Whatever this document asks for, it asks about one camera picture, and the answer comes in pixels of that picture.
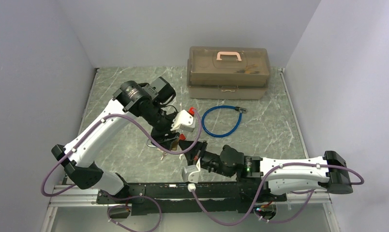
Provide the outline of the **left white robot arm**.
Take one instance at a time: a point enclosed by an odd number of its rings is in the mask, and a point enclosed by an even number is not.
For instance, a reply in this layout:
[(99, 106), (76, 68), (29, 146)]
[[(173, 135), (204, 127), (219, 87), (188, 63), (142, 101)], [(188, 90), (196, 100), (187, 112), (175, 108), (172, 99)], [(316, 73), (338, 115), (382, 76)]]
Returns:
[(151, 138), (162, 148), (171, 150), (179, 133), (172, 131), (172, 120), (177, 113), (168, 114), (166, 107), (175, 98), (173, 87), (162, 77), (152, 83), (124, 82), (99, 116), (76, 139), (67, 145), (56, 145), (52, 153), (61, 160), (68, 177), (80, 189), (95, 187), (109, 194), (116, 203), (124, 202), (129, 186), (118, 174), (105, 171), (95, 163), (105, 144), (129, 120), (143, 118), (151, 127)]

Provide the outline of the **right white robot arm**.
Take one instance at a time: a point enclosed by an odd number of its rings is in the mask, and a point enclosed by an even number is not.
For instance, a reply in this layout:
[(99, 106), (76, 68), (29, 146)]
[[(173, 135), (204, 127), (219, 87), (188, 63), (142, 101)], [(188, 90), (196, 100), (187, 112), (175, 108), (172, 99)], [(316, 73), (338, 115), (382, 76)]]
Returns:
[(351, 183), (346, 161), (335, 151), (309, 159), (272, 159), (247, 156), (224, 145), (220, 154), (208, 152), (207, 142), (180, 140), (187, 167), (182, 170), (186, 182), (197, 183), (201, 170), (225, 177), (236, 177), (238, 182), (255, 182), (256, 195), (263, 201), (273, 195), (293, 191), (322, 189), (331, 194), (351, 194)]

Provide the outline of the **bunch of silver keys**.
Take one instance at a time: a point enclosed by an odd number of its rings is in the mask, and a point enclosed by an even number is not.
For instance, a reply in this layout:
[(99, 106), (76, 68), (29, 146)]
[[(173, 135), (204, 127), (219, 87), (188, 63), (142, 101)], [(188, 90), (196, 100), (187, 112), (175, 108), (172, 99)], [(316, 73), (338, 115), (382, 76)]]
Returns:
[(166, 152), (163, 152), (163, 153), (162, 153), (162, 156), (161, 156), (161, 158), (160, 158), (160, 160), (164, 160), (166, 156), (167, 156), (167, 153), (166, 153)]

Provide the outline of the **brown plastic toolbox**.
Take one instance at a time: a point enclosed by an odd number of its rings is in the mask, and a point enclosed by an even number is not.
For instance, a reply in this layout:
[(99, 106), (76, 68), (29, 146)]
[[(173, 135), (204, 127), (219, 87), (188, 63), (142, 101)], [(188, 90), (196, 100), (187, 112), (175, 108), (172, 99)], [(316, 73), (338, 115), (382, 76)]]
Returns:
[(187, 62), (190, 98), (259, 100), (269, 88), (265, 48), (192, 46)]

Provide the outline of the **aluminium rail frame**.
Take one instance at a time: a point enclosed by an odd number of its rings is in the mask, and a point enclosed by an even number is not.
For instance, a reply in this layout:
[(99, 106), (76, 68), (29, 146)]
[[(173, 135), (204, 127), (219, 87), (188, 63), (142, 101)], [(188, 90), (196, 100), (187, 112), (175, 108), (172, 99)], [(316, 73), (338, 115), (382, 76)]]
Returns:
[(299, 215), (290, 222), (266, 223), (251, 214), (241, 224), (223, 226), (200, 212), (168, 213), (162, 207), (158, 213), (144, 216), (131, 215), (120, 219), (119, 224), (108, 220), (108, 204), (97, 204), (98, 190), (81, 190), (74, 187), (50, 199), (41, 230), (43, 232), (122, 232), (122, 224), (135, 231), (144, 232), (156, 228), (158, 232), (339, 232), (340, 228), (329, 196), (322, 192), (313, 194), (304, 210), (307, 195), (288, 194), (286, 202), (272, 204), (277, 210), (274, 220), (285, 220), (296, 212)]

